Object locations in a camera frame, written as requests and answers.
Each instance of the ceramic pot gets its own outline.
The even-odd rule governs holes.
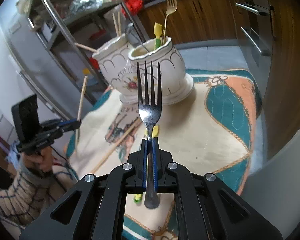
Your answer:
[[[137,72],[131,70],[128,61],[132,48],[124,33],[106,42],[92,55],[108,83],[127,97],[138,94]]]
[[[153,50],[154,45],[155,39],[144,43],[144,46],[150,51],[149,53],[147,53],[141,45],[129,52],[130,69],[135,73],[135,77],[133,77],[132,80],[137,80],[137,62],[139,62],[141,82],[144,86],[144,61],[146,61],[150,92],[150,61],[152,61],[154,68],[155,95],[157,95],[159,62],[161,70],[162,103],[177,103],[190,94],[194,86],[193,79],[190,75],[186,74],[185,62],[179,51],[172,44],[170,37],[167,37],[166,43],[156,50]],[[120,100],[123,103],[136,103],[138,101],[137,90],[135,95],[127,96],[122,93]]]

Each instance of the checkered sweater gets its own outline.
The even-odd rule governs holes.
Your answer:
[[[12,185],[7,190],[0,190],[0,219],[15,239],[43,209],[77,182],[70,168],[58,164],[53,165],[52,170],[51,177],[40,178],[21,162]]]

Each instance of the gold fork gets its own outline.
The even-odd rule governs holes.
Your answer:
[[[164,21],[164,29],[163,29],[161,45],[163,45],[166,40],[167,18],[170,14],[173,14],[177,10],[177,7],[178,7],[177,0],[166,0],[166,1],[167,1],[167,12],[166,12],[166,19]]]

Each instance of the metal screw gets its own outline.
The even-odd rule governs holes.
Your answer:
[[[168,168],[171,169],[171,170],[174,170],[174,169],[176,169],[177,167],[178,167],[178,164],[176,164],[176,163],[169,163],[169,164],[168,164]]]
[[[84,180],[85,180],[86,182],[91,182],[91,181],[94,180],[94,176],[93,176],[92,174],[88,174],[88,175],[86,175],[86,176],[84,177]]]
[[[209,174],[206,175],[206,179],[208,181],[214,181],[216,179],[216,176],[212,173],[209,173]]]
[[[131,170],[132,169],[132,164],[131,163],[125,163],[122,168],[124,170]]]

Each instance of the fork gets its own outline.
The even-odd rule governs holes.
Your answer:
[[[166,11],[166,19],[164,21],[164,29],[163,29],[161,46],[165,43],[165,39],[166,39],[167,18],[169,15],[173,14],[178,7],[177,0],[166,0],[166,1],[167,1],[167,11]]]
[[[149,92],[148,92],[148,77],[147,77],[147,65],[145,61],[145,103],[143,104],[142,87],[139,62],[137,62],[137,74],[138,74],[138,101],[139,101],[139,115],[143,123],[147,128],[147,184],[146,184],[146,197],[145,206],[147,208],[156,208],[159,206],[158,194],[154,188],[154,154],[152,147],[152,131],[153,127],[159,121],[162,111],[162,92],[161,92],[161,72],[160,63],[158,62],[158,94],[157,104],[155,104],[154,96],[154,77],[153,67],[151,61],[151,104],[149,104]]]

